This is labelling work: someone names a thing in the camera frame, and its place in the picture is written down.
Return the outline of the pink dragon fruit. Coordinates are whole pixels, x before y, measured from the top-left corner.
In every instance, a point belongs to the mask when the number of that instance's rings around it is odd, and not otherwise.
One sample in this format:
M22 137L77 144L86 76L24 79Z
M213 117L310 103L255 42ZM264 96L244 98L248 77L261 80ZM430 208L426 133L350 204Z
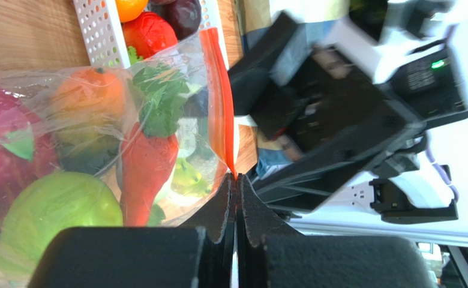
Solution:
M43 120L0 88L0 221L22 190L58 167Z

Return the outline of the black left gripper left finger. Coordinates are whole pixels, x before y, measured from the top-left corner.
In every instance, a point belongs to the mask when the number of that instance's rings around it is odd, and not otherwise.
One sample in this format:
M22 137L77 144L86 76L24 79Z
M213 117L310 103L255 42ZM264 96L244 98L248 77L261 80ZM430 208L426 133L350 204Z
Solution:
M216 195L178 227L72 227L45 250L29 287L229 287L232 190Z

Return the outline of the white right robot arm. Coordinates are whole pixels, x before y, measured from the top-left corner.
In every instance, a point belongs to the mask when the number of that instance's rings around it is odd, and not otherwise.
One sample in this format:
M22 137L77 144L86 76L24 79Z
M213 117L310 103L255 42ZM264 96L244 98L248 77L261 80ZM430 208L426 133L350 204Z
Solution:
M282 11L229 71L235 112L290 164L254 183L279 213L325 204L451 220L459 195L429 131L468 118L444 21L453 1L351 1L328 32Z

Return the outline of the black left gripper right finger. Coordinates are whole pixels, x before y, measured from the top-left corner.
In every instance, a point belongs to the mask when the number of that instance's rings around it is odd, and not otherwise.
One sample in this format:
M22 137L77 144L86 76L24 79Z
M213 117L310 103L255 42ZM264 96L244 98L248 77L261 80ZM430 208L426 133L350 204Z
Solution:
M272 212L245 175L236 181L240 287L435 287L412 241L306 236Z

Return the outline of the green apple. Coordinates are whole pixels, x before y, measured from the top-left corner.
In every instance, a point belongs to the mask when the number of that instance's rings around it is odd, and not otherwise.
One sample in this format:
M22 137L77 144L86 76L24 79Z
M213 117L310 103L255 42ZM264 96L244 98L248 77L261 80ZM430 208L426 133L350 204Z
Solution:
M78 172L55 172L26 187L7 212L0 234L0 271L10 279L32 274L52 239L76 226L121 226L111 189Z

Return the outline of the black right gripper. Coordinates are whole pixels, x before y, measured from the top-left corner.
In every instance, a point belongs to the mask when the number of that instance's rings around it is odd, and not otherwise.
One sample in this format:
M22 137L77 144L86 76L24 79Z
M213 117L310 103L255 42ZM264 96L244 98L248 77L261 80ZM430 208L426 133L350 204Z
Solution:
M292 161L254 184L261 201L278 212L315 210L425 127L388 85L375 85L333 47L316 48L286 86L270 82L272 67L297 29L282 11L228 71L234 115L250 113Z

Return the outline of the orange carrot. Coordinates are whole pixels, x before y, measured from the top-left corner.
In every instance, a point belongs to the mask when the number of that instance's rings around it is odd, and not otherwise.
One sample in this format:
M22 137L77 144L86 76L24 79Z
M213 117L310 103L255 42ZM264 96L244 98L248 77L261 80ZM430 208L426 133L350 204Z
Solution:
M143 227L173 172L179 151L178 120L190 89L184 74L168 64L145 66L127 84L137 121L121 144L120 205L125 226Z

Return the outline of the clear orange-zip plastic bag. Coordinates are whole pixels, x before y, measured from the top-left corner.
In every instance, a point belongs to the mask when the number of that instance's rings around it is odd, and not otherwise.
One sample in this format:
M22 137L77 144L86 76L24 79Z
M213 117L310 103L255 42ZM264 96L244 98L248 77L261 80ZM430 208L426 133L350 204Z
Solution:
M235 163L215 28L129 68L0 71L0 287L68 228L175 226Z

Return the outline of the orange tangerine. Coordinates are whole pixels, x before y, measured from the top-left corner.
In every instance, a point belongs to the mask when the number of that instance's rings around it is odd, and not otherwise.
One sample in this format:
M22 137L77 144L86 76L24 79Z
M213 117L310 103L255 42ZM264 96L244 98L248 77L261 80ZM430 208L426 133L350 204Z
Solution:
M60 116L99 116L116 122L124 114L124 83L104 67L83 68L64 80L50 98Z

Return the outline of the orange green mango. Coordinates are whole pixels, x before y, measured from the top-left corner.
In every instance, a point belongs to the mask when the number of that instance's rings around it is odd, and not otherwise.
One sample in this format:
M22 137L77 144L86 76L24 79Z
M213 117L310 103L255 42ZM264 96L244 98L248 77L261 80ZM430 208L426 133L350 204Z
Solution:
M59 129L55 136L63 170L97 175L113 165L122 133L112 121L89 121Z

